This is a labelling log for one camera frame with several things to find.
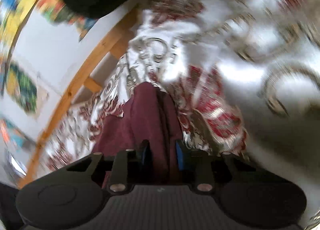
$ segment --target cloth fold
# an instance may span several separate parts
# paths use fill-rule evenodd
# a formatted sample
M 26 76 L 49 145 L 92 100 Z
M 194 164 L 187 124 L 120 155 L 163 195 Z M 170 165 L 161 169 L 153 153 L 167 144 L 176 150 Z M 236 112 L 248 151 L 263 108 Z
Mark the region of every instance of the cloth fold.
M 123 106 L 123 117 L 107 116 L 93 152 L 115 156 L 120 150 L 145 148 L 150 143 L 155 182 L 179 177 L 175 142 L 182 132 L 170 95 L 145 82 Z

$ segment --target colorful poster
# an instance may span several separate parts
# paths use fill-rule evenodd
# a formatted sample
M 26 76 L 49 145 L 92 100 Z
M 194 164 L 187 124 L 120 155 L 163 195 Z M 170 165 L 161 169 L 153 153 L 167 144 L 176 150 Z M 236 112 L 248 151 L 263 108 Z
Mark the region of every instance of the colorful poster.
M 21 24 L 27 19 L 37 0 L 1 0 L 0 2 L 0 60 L 10 61 L 10 51 L 19 33 Z M 5 70 L 0 70 L 0 94 L 3 94 Z
M 80 34 L 80 41 L 97 22 L 97 19 L 85 18 L 75 14 L 65 5 L 63 0 L 39 0 L 36 8 L 52 23 L 66 22 L 70 25 L 75 24 Z
M 37 118 L 48 93 L 17 62 L 11 61 L 7 75 L 7 93 L 25 111 Z

